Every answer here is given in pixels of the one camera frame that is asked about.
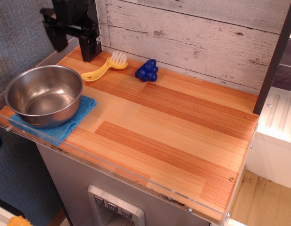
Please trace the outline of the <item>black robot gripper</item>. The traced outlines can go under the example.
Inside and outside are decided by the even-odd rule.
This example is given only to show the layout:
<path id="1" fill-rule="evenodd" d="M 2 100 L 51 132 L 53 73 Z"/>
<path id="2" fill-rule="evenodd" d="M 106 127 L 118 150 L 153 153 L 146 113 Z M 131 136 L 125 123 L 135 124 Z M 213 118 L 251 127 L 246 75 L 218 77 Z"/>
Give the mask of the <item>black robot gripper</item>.
<path id="1" fill-rule="evenodd" d="M 83 61 L 91 62 L 101 52 L 101 35 L 93 0 L 53 0 L 41 8 L 46 34 L 57 52 L 68 46 L 67 35 L 79 38 Z"/>

